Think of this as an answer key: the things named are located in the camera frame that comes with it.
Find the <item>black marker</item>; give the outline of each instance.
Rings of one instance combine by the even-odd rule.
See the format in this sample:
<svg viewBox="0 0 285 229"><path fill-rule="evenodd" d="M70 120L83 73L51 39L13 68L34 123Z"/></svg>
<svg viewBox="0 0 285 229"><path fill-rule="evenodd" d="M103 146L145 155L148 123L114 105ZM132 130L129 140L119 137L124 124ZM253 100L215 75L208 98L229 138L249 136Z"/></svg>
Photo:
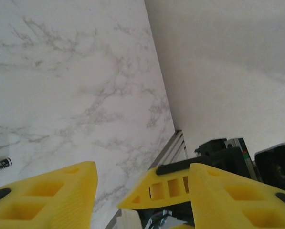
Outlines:
<svg viewBox="0 0 285 229"><path fill-rule="evenodd" d="M9 158L3 159L0 161L0 169L4 169L12 165L12 161Z"/></svg>

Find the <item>white wall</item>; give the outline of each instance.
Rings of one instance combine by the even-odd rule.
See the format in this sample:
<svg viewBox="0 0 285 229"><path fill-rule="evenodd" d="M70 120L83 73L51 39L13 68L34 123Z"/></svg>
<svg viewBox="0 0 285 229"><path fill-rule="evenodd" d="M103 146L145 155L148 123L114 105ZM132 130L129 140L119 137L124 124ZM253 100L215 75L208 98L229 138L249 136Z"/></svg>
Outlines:
<svg viewBox="0 0 285 229"><path fill-rule="evenodd" d="M176 128L189 151L285 141L285 0L146 0Z"/></svg>

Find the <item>marble countertop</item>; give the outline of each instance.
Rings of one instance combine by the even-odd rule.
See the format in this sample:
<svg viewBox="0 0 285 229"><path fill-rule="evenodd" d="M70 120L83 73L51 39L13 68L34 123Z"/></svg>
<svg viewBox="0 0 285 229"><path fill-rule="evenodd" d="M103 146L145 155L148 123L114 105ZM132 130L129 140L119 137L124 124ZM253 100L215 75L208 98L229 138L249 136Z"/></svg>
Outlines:
<svg viewBox="0 0 285 229"><path fill-rule="evenodd" d="M143 0L0 1L0 186L95 161L104 228L173 133Z"/></svg>

